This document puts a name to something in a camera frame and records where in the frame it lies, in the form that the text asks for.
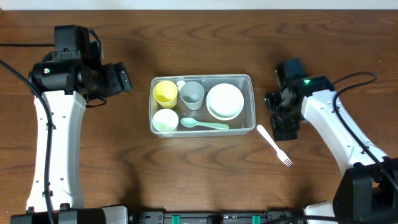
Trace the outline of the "white plastic fork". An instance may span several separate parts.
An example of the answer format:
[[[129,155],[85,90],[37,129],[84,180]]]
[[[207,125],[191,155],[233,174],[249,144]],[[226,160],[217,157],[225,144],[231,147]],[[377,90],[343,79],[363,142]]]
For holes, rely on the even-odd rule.
[[[259,134],[271,145],[271,147],[276,151],[278,159],[285,164],[287,167],[290,167],[293,163],[287,154],[279,148],[279,146],[275,143],[271,135],[265,129],[265,127],[261,124],[256,126],[257,131]]]

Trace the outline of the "yellow plastic cup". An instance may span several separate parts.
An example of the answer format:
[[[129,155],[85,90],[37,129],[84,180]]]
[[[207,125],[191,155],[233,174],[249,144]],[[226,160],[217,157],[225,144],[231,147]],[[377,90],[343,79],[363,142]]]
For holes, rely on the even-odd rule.
[[[155,85],[152,93],[163,108],[172,109],[177,104],[178,88],[174,82],[161,81]]]

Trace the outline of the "light blue plastic bowl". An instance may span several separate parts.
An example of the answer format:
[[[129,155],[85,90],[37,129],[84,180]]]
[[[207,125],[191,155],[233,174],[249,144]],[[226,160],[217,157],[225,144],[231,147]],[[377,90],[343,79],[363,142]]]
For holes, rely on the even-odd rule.
[[[212,107],[211,105],[207,106],[208,112],[216,119],[222,121],[228,121],[235,119],[243,110],[243,106],[227,106],[227,107]]]

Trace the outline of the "white plastic bowl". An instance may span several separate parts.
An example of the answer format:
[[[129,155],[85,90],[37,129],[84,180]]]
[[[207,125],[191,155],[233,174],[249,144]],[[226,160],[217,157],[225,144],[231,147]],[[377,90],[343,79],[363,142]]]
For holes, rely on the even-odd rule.
[[[243,106],[244,97],[242,92],[234,85],[229,83],[221,83],[215,85],[207,94],[206,106],[227,107],[227,106]]]

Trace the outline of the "white plastic cup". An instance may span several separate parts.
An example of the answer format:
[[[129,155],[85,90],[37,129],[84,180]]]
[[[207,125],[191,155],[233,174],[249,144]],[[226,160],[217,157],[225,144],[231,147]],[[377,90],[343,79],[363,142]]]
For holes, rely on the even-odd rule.
[[[158,110],[152,118],[152,125],[159,132],[176,131],[178,122],[178,114],[171,109]]]

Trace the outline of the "grey plastic cup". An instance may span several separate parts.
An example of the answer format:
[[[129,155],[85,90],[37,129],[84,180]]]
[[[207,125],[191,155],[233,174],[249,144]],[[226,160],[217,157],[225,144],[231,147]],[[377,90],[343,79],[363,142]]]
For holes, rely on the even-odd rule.
[[[180,97],[190,110],[199,110],[203,105],[205,90],[198,82],[187,82],[180,89]]]

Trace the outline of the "pale green plastic spoon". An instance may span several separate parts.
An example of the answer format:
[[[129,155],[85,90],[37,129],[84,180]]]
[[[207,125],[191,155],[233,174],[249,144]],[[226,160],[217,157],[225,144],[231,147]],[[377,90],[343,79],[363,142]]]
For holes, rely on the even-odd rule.
[[[182,118],[180,120],[180,122],[183,126],[185,126],[187,128],[193,128],[195,126],[203,126],[203,127],[217,129],[217,130],[229,129],[229,126],[227,124],[202,122],[202,121],[197,121],[194,118]]]

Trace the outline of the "yellow plastic bowl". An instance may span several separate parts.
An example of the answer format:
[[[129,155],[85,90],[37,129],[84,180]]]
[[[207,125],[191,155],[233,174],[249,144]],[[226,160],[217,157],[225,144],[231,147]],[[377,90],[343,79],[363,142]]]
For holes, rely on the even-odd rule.
[[[214,117],[214,118],[216,118],[216,119],[218,119],[218,120],[220,120],[220,121],[229,121],[229,120],[235,119],[235,118],[237,118],[237,117],[239,116],[238,114],[232,114],[232,115],[227,115],[227,116],[221,116],[221,115],[219,115],[219,114],[214,114],[214,113],[212,113],[211,111],[210,111],[210,114],[212,115],[212,117]]]

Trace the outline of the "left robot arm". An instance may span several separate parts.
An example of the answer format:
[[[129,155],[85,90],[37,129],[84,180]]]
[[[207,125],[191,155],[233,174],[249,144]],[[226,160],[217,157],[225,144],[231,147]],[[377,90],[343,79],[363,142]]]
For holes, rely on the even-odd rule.
[[[123,205],[86,208],[80,182],[84,112],[131,89],[125,65],[102,64],[101,42],[86,27],[57,26],[54,37],[54,51],[24,79],[35,96],[37,153],[25,214],[11,223],[127,223]]]

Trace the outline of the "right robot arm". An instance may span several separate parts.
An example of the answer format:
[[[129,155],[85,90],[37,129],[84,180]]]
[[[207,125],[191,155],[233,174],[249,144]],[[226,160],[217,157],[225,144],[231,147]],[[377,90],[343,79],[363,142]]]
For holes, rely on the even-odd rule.
[[[271,128],[257,125],[260,135],[285,165],[292,161],[276,144],[297,139],[301,121],[309,122],[331,151],[342,174],[332,200],[307,205],[301,214],[280,212],[267,223],[397,223],[397,159],[391,159],[359,128],[325,76],[308,76],[299,59],[275,70],[279,91],[264,100],[271,111]]]

